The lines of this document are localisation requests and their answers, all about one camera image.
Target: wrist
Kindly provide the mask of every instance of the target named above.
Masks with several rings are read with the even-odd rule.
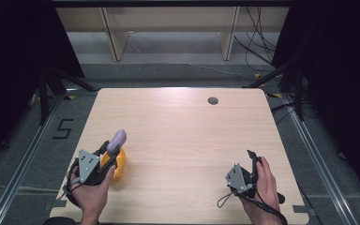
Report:
[[[100,213],[82,211],[81,225],[97,225]]]

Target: black tape marking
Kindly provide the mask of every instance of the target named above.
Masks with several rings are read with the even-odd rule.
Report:
[[[69,133],[71,132],[71,128],[61,128],[61,126],[63,125],[64,122],[66,121],[74,121],[74,119],[62,119],[60,122],[60,125],[57,128],[57,131],[66,131],[67,134],[65,137],[53,137],[54,140],[60,140],[60,139],[67,139],[69,136]]]

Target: table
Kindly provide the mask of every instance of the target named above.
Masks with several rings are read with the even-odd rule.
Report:
[[[211,97],[218,104],[210,104]],[[251,171],[250,149],[269,160],[289,224],[308,223],[308,214],[293,211],[304,203],[262,90],[102,89],[74,157],[80,149],[94,152],[119,128],[127,132],[127,164],[122,179],[111,184],[100,222],[250,223],[234,196],[217,207],[230,192],[224,176],[233,164]],[[51,217],[81,216],[70,202],[51,211]]]

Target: person's left hand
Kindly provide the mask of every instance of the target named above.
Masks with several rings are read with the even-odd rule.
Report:
[[[74,168],[71,175],[71,180],[77,177],[76,174],[78,170],[78,166]],[[82,185],[75,188],[80,184],[79,182],[71,185],[71,189],[75,188],[72,191],[72,195],[82,209],[82,225],[98,224],[98,217],[107,204],[108,189],[110,187],[111,180],[113,179],[114,171],[115,167],[112,166],[107,172],[103,182],[98,186]]]

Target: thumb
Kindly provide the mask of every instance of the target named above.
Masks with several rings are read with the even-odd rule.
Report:
[[[103,182],[101,183],[102,186],[104,186],[106,189],[110,186],[111,180],[113,179],[113,174],[115,172],[115,166],[111,166],[111,168],[108,170],[106,177],[104,178]]]

